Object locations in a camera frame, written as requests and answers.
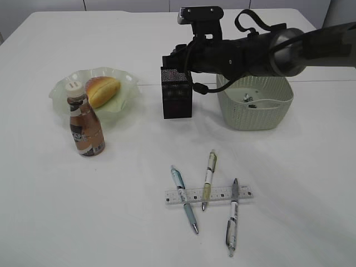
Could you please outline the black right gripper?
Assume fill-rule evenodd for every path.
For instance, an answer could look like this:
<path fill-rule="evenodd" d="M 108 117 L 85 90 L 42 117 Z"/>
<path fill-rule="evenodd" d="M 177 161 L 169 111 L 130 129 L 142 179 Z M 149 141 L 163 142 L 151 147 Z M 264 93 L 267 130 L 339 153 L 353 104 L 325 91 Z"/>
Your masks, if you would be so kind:
<path fill-rule="evenodd" d="M 185 72 L 187 54 L 193 46 L 193 43 L 178 44 L 169 55 L 162 56 L 162 69 L 177 70 L 179 73 Z"/>

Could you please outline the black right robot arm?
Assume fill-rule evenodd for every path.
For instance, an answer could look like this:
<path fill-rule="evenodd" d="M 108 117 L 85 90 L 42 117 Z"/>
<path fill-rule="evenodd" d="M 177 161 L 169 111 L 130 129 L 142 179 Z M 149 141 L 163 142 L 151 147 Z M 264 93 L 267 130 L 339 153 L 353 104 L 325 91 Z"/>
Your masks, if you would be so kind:
<path fill-rule="evenodd" d="M 247 33 L 241 39 L 223 39 L 220 21 L 224 15 L 218 6 L 182 7 L 179 24 L 192 27 L 193 39 L 180 44 L 162 59 L 161 86 L 164 95 L 174 90 L 184 93 L 210 93 L 192 73 L 212 73 L 232 85 L 244 76 L 293 77 L 308 66 L 355 66 L 355 23 L 345 23 L 311 32 L 289 28 L 285 23 L 269 26 L 252 10 L 244 9 L 256 27 L 235 27 Z"/>

